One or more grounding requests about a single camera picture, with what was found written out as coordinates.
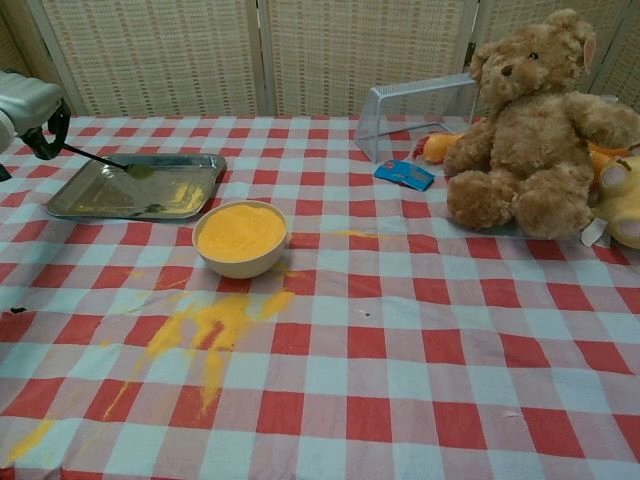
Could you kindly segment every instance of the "red and white checkered tablecloth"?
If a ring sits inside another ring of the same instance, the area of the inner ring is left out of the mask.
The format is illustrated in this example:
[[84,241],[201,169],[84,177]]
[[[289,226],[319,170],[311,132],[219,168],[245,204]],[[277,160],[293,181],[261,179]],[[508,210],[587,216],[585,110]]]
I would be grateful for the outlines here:
[[[69,143],[101,155],[224,155],[206,208],[267,200],[292,233],[289,272],[253,281],[205,268],[194,220],[48,216],[84,160],[1,155],[0,479],[640,478],[639,252],[462,230],[441,175],[374,179],[354,128],[72,121]],[[393,142],[403,158],[409,134]],[[174,312],[283,288],[206,411],[190,319],[140,363]]]

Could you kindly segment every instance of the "blue packet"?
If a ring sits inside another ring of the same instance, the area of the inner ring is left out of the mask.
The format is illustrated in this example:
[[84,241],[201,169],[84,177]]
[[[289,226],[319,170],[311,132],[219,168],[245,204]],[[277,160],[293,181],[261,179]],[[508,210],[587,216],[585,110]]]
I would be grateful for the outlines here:
[[373,174],[376,178],[389,180],[424,192],[433,183],[434,176],[413,163],[389,160],[380,165]]

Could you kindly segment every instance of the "silver tray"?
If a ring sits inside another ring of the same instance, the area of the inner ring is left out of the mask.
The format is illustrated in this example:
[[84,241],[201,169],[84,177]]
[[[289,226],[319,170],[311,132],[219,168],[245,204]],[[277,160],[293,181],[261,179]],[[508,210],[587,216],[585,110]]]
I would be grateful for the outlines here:
[[116,154],[127,165],[151,165],[153,175],[135,179],[119,168],[89,160],[47,203],[56,217],[177,219],[195,215],[226,168],[219,155]]

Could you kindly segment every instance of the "brown teddy bear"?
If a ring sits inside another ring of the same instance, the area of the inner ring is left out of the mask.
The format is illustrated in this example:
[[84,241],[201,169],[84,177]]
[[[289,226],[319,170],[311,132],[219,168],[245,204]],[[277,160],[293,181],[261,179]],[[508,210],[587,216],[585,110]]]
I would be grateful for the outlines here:
[[477,229],[515,217],[527,235],[555,238],[591,221],[587,141],[640,143],[633,110],[572,91],[594,48],[592,27],[565,9],[474,54],[470,74],[490,113],[444,160],[445,173],[456,175],[447,204],[458,223]]

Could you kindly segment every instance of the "bowl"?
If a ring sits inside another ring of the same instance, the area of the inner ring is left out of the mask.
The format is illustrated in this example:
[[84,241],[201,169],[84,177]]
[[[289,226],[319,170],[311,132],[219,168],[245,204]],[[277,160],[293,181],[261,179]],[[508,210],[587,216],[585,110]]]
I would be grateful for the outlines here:
[[[271,250],[247,260],[221,261],[219,259],[207,256],[204,252],[202,252],[202,250],[200,250],[200,247],[198,246],[198,236],[200,235],[200,231],[204,227],[209,217],[215,215],[220,210],[224,210],[225,208],[229,208],[234,205],[249,205],[252,207],[267,208],[278,215],[282,219],[285,226],[284,234],[282,235],[280,241]],[[198,223],[196,223],[196,226],[193,229],[193,233],[191,234],[191,242],[193,243],[193,246],[211,270],[224,277],[237,279],[257,277],[258,275],[262,275],[264,272],[273,267],[282,256],[286,240],[287,220],[284,214],[280,211],[280,209],[274,207],[270,203],[259,202],[257,200],[229,202],[212,209],[211,211],[204,214],[202,218],[200,218],[200,220],[198,220]]]

